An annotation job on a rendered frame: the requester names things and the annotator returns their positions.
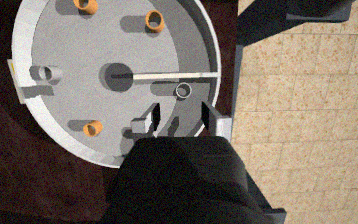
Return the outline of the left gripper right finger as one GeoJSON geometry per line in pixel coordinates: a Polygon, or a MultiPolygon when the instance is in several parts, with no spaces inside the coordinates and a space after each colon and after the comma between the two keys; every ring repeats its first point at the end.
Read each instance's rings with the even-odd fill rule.
{"type": "Polygon", "coordinates": [[[232,119],[229,116],[222,116],[208,101],[202,101],[201,119],[212,136],[222,136],[230,142],[232,119]]]}

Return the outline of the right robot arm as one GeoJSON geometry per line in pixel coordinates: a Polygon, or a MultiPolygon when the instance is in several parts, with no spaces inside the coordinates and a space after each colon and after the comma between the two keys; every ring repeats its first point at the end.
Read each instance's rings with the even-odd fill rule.
{"type": "Polygon", "coordinates": [[[347,8],[356,0],[295,0],[298,7],[307,15],[322,18],[347,8]]]}

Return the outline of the bronze bushing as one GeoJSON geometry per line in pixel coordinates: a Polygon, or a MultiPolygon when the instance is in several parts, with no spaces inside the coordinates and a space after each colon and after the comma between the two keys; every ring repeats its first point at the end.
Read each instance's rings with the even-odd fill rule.
{"type": "Polygon", "coordinates": [[[163,21],[163,18],[162,18],[162,15],[160,12],[158,12],[157,10],[151,10],[149,11],[147,14],[146,14],[146,17],[145,17],[145,22],[147,24],[147,26],[149,27],[149,29],[154,32],[154,33],[159,33],[163,30],[164,28],[164,21],[163,21]],[[158,17],[161,19],[161,23],[158,27],[156,28],[153,28],[153,27],[150,27],[150,21],[152,18],[154,17],[158,17]]]}
{"type": "Polygon", "coordinates": [[[83,6],[85,0],[73,0],[75,6],[85,12],[88,15],[93,15],[96,13],[98,9],[98,4],[96,0],[89,0],[88,5],[86,7],[83,6]]]}
{"type": "Polygon", "coordinates": [[[83,127],[83,131],[84,133],[89,136],[89,137],[94,137],[95,135],[97,135],[99,132],[101,132],[103,129],[103,126],[102,124],[97,121],[97,120],[93,120],[91,122],[89,122],[88,124],[86,124],[84,127],[83,127]],[[95,128],[96,131],[94,131],[92,128],[91,128],[91,125],[95,128]]]}

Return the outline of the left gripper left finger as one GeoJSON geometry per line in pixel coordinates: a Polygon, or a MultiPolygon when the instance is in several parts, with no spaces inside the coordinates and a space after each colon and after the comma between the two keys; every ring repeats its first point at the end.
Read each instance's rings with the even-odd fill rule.
{"type": "Polygon", "coordinates": [[[150,138],[160,123],[160,103],[153,103],[140,118],[131,120],[133,143],[140,138],[150,138]]]}

